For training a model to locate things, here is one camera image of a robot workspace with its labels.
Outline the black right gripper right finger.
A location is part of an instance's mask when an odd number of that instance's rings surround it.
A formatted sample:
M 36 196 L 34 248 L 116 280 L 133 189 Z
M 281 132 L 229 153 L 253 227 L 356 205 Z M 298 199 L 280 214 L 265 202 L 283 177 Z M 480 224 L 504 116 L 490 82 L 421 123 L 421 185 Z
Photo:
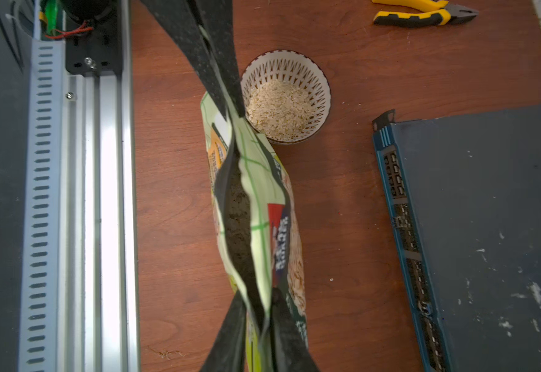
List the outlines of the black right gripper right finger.
M 279 288 L 272 289 L 270 329 L 275 371 L 319 372 Z

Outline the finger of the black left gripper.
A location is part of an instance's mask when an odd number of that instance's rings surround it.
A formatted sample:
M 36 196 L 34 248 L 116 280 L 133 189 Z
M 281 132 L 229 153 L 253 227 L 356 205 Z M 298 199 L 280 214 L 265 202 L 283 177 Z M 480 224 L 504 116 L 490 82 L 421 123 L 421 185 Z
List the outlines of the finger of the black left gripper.
M 233 2 L 201 0 L 195 3 L 208 40 L 221 96 L 227 109 L 243 118 L 246 110 L 234 44 Z
M 180 48 L 217 109 L 226 116 L 225 98 L 215 75 L 205 39 L 198 26 L 197 17 L 194 15 L 195 1 L 143 0 L 142 3 Z

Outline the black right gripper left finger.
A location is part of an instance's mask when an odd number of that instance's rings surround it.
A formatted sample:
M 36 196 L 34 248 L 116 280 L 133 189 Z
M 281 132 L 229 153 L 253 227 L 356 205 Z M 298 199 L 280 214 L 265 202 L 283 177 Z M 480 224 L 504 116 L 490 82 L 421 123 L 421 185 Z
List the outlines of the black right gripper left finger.
M 236 292 L 200 372 L 244 372 L 246 318 L 246 305 Z

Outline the green oats bag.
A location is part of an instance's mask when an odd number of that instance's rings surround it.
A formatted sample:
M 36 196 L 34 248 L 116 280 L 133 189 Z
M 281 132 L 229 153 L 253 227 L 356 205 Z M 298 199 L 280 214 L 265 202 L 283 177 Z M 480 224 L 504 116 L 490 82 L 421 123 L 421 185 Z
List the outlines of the green oats bag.
M 246 308 L 247 367 L 272 371 L 274 288 L 308 342 L 303 248 L 290 178 L 267 138 L 245 119 L 226 119 L 209 94 L 200 108 L 219 253 Z

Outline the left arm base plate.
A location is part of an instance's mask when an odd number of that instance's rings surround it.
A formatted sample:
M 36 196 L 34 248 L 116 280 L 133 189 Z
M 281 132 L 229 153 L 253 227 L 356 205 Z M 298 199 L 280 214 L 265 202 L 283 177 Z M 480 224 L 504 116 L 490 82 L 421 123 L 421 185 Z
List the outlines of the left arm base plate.
M 123 70 L 122 22 L 119 1 L 62 1 L 67 31 L 65 66 L 70 74 L 95 76 Z

